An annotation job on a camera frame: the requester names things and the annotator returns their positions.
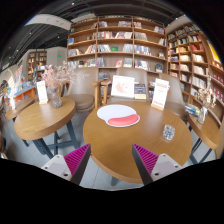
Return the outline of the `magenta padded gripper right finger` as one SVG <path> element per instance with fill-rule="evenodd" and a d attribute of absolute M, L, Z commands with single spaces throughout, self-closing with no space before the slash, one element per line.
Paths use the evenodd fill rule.
<path fill-rule="evenodd" d="M 132 155 L 144 185 L 182 169 L 168 154 L 156 154 L 137 144 L 132 144 Z"/>

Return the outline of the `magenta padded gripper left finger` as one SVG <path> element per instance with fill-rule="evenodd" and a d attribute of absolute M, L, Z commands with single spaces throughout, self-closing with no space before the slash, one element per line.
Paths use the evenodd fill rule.
<path fill-rule="evenodd" d="M 90 155 L 91 145 L 86 144 L 65 156 L 55 155 L 42 169 L 79 185 Z"/>

